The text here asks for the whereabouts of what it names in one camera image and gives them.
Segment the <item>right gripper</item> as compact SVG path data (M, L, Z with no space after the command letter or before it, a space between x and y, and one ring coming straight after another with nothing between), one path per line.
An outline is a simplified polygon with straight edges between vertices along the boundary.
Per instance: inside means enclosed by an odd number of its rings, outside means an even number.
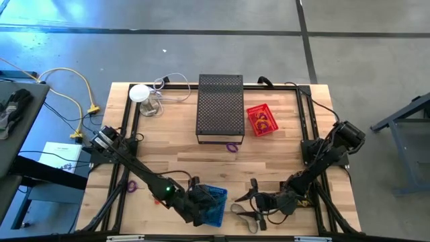
M298 202L298 196L293 191L259 193L258 182L255 178L251 179L251 187L248 192L244 196L237 198L235 202L250 200L254 196L258 211L264 215L276 212L291 215L295 211ZM246 222L249 231L265 231L267 229L265 219L256 212L240 212L239 217Z

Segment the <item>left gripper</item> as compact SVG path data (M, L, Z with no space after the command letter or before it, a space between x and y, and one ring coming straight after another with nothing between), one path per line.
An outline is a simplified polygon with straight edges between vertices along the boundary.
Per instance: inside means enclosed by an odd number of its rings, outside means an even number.
M183 194L183 214L186 223L193 223L198 227L205 223L206 213L215 202L207 186L201 186L200 178L193 176L189 179L189 189Z

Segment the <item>blue plastic basket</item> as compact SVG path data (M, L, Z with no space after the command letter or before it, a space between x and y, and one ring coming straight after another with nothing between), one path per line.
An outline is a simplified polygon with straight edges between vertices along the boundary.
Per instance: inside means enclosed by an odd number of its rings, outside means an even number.
M224 188L204 184L196 185L190 197L199 206L200 222L213 227L221 227L228 191Z

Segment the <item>white round desk lamp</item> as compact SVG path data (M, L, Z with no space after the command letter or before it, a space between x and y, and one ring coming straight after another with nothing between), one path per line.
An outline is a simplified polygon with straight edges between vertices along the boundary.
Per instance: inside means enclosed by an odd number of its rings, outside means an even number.
M151 89L143 84L133 85L128 97L138 104L138 109L143 116L156 116L160 105L152 95Z

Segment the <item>black mesh tray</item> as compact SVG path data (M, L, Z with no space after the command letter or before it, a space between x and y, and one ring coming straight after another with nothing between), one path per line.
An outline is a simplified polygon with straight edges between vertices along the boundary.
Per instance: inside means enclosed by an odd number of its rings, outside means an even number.
M310 202L312 202L311 206L307 207L315 207L316 202L314 201L314 193L311 191L310 188L308 188L303 194L297 192L293 188L287 185L286 181L279 183L279 188L281 191L285 191L287 193L288 201L289 202L295 202L297 207L302 207L298 205L298 200L304 200L307 199Z

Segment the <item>red plastic basket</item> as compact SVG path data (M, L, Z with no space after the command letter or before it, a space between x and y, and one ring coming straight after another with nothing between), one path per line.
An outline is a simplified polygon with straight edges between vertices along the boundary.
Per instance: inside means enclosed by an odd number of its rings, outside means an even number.
M273 114L271 113L271 110L269 109L269 106L267 104L261 104L258 106L254 106L252 108L248 108L246 110L246 112L247 112L248 119L249 119L249 122L251 124L251 127L253 129L255 136L263 136L263 135L266 135L266 134L269 134L269 133L272 133L272 132L275 132L276 130L278 130L278 125L277 125L275 118L273 117ZM253 114L257 114L259 112L265 112L267 114L268 122L271 125L270 128L266 132L263 132L263 133L261 133L257 130L257 127L256 127L256 125L253 124L253 121L251 118L251 116Z

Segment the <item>black perforated metal shelf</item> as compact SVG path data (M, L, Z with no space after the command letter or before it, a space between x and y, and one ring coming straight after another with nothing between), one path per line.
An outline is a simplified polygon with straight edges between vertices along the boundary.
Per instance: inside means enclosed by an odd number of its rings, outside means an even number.
M243 91L242 75L199 75L196 136L201 145L243 143Z

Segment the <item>white booklet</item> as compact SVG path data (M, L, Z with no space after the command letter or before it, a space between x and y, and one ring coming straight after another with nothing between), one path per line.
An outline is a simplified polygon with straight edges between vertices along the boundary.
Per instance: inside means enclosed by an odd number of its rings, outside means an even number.
M81 149L82 145L47 142L38 162L74 173Z

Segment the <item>blue-grey metal stand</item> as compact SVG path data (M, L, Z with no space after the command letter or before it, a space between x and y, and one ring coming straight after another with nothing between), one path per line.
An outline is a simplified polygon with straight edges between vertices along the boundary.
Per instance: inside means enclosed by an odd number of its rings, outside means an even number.
M384 128L391 131L407 180L393 194L430 192L430 92L370 127L373 132Z

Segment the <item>dark grey side table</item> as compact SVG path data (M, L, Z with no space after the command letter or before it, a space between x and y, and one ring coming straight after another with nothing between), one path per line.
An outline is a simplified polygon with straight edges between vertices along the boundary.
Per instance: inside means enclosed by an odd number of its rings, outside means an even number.
M30 94L30 102L24 106L21 120L5 140L0 140L0 225L3 222L13 198L24 179L29 186L38 182L58 184L84 190L87 179L61 169L50 167L33 159L19 155L26 137L40 112L49 86L33 83L0 83L0 101L25 89Z

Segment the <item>grey work glove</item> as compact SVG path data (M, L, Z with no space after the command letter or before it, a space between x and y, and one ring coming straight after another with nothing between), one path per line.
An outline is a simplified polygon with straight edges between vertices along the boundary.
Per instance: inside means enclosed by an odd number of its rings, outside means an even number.
M19 89L4 104L0 103L0 140L8 139L32 100L33 95L27 89Z

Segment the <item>white frame bracket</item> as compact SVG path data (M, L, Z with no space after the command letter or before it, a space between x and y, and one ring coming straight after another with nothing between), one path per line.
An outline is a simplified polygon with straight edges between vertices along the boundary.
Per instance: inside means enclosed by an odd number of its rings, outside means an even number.
M108 236L105 242L143 242L144 235L115 235Z
M296 236L294 242L333 242L330 237Z

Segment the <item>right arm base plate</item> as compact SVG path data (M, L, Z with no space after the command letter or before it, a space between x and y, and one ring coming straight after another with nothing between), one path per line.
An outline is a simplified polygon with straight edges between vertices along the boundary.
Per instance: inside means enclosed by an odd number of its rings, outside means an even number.
M314 157L320 147L322 140L302 140L300 148L302 152L302 159L305 165L310 165L314 161ZM333 166L344 167L349 165L348 156L342 157L339 161L333 163Z

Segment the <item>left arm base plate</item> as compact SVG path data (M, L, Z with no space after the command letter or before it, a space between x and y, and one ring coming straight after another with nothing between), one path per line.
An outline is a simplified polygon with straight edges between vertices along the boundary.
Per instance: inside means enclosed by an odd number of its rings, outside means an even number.
M136 155L128 147L120 146L98 151L94 147L84 147L83 151L90 155L90 162L94 164L119 164L123 163L122 157L130 159Z

